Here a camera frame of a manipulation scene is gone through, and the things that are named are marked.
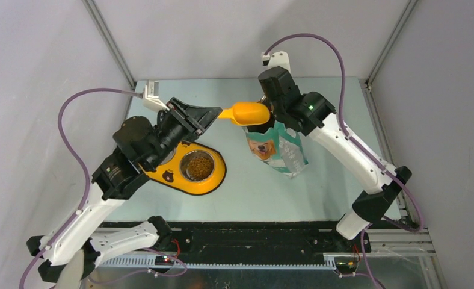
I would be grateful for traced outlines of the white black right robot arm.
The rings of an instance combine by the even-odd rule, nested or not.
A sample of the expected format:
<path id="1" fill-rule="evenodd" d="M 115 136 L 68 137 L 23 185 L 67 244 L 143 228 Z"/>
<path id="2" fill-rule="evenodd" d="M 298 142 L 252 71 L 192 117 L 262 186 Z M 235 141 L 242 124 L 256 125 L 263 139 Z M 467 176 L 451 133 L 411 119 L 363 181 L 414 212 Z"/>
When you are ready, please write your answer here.
<path id="1" fill-rule="evenodd" d="M 411 178 L 411 170 L 381 161 L 340 119 L 329 100 L 318 92 L 301 93 L 287 69 L 267 69 L 258 80 L 275 119 L 326 148 L 362 185 L 363 192 L 331 236 L 335 249 L 350 250 L 362 230 L 383 218 Z"/>

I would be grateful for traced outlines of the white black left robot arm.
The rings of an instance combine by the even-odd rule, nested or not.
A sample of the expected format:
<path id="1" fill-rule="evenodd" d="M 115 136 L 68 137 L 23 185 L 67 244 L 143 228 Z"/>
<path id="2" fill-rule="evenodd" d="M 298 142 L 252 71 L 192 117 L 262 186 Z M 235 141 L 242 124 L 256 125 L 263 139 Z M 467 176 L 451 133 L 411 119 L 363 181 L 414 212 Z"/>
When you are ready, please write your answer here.
<path id="1" fill-rule="evenodd" d="M 114 152 L 88 175 L 80 206 L 53 233 L 27 241 L 30 253 L 43 261 L 38 267 L 41 279 L 56 283 L 77 252 L 84 254 L 81 273 L 87 277 L 101 263 L 119 255 L 144 248 L 168 249 L 172 231 L 161 216 L 150 217 L 128 231 L 103 237 L 93 233 L 182 141 L 197 140 L 221 112 L 220 107 L 198 107 L 172 98 L 155 125 L 143 116 L 126 119 L 113 135 Z"/>

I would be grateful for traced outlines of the green white pet food bag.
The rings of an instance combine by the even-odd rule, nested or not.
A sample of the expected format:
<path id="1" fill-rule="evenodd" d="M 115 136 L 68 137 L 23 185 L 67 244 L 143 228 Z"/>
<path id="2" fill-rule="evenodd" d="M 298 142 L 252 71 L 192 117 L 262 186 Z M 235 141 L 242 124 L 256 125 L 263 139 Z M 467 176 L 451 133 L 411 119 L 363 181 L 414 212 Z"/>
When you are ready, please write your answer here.
<path id="1" fill-rule="evenodd" d="M 300 134 L 276 120 L 244 128 L 251 153 L 275 171 L 293 178 L 308 165 Z"/>

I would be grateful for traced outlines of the yellow plastic scoop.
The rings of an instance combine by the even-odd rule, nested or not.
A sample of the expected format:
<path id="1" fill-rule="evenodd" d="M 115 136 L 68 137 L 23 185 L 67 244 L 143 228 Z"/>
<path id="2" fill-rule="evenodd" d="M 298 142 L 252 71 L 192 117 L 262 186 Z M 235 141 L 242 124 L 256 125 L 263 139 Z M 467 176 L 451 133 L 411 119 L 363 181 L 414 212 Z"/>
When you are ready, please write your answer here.
<path id="1" fill-rule="evenodd" d="M 270 120 L 268 107 L 259 102 L 237 102 L 232 107 L 223 109 L 217 119 L 230 120 L 238 126 L 255 126 Z"/>

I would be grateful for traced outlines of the yellow double pet bowl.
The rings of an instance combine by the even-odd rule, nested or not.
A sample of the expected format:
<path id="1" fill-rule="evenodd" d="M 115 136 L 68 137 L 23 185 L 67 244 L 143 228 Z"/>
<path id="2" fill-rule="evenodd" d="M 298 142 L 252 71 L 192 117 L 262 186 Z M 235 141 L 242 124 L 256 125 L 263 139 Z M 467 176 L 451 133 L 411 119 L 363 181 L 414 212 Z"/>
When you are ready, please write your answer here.
<path id="1" fill-rule="evenodd" d="M 225 161 L 218 151 L 200 143 L 183 141 L 154 172 L 145 175 L 182 193 L 202 196 L 215 191 L 226 173 Z"/>

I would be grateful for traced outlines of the aluminium frame rail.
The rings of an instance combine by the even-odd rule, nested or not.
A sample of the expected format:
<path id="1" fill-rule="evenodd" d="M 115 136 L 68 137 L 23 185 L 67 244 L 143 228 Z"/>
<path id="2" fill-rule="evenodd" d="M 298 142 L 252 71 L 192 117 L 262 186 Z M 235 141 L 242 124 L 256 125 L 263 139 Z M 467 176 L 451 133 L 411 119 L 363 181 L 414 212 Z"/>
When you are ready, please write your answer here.
<path id="1" fill-rule="evenodd" d="M 101 263 L 101 267 L 171 269 L 334 269 L 343 262 L 368 258 L 434 257 L 429 235 L 393 229 L 372 229 L 364 243 L 337 240 L 328 229 L 176 229 L 179 261 L 167 255 L 138 250 Z"/>

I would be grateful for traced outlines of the brown pet food kibble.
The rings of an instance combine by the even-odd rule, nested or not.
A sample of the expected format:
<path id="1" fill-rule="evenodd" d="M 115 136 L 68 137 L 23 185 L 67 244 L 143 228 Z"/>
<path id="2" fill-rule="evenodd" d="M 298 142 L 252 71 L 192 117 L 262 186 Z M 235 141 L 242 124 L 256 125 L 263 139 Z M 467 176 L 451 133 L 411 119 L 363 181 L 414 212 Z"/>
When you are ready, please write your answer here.
<path id="1" fill-rule="evenodd" d="M 209 157 L 194 157 L 186 168 L 186 173 L 192 181 L 202 181 L 208 178 L 214 170 L 214 164 Z"/>

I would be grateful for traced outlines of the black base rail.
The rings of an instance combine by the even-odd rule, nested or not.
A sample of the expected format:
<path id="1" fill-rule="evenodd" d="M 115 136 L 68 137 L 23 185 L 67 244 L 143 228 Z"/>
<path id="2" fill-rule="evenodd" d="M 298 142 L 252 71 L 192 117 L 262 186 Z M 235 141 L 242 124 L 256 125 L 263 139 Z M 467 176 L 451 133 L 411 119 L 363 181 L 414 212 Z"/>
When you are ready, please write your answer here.
<path id="1" fill-rule="evenodd" d="M 369 238 L 336 232 L 335 221 L 170 222 L 180 259 L 197 265 L 324 265 L 330 253 L 371 252 Z"/>

